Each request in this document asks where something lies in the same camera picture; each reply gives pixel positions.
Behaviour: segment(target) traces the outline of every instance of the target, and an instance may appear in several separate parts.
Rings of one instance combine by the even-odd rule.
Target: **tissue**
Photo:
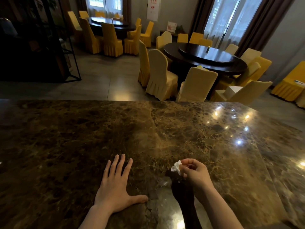
[[[181,175],[180,173],[180,169],[179,169],[179,165],[182,165],[181,161],[177,161],[172,168],[170,169],[172,172],[178,172],[179,175]]]

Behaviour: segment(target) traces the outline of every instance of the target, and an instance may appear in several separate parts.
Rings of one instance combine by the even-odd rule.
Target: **round dining table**
[[[116,37],[118,39],[124,40],[127,38],[127,32],[133,31],[136,29],[135,24],[120,22],[117,20],[113,20],[111,18],[103,18],[103,17],[91,17],[88,18],[88,22],[90,27],[95,35],[103,36],[102,31],[102,23],[110,23],[114,25],[114,29],[116,31]]]
[[[221,77],[243,74],[248,67],[240,58],[225,51],[192,43],[172,42],[163,47],[162,53],[173,61],[169,70],[178,76],[178,88],[191,67],[202,66],[218,73],[208,98]]]

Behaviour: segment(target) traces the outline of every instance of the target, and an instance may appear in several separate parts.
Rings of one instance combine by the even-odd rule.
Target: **floor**
[[[156,100],[138,83],[139,57],[91,55],[74,47],[82,81],[64,84],[0,82],[0,99]],[[73,58],[73,74],[77,75]],[[305,110],[266,91],[251,108],[305,132]]]

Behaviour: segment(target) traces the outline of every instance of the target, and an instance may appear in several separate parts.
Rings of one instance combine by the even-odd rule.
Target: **white sheer curtain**
[[[86,0],[89,16],[94,16],[94,10],[106,13],[112,18],[115,13],[123,14],[123,0]]]
[[[216,0],[204,30],[213,47],[238,45],[262,0]]]

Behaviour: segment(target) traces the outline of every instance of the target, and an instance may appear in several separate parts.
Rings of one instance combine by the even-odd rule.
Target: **marble countertop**
[[[183,226],[166,172],[196,158],[244,227],[305,228],[301,132],[238,103],[0,101],[0,227],[77,228],[108,159],[133,158],[127,191],[150,201],[108,228]],[[200,203],[203,228],[211,228]]]

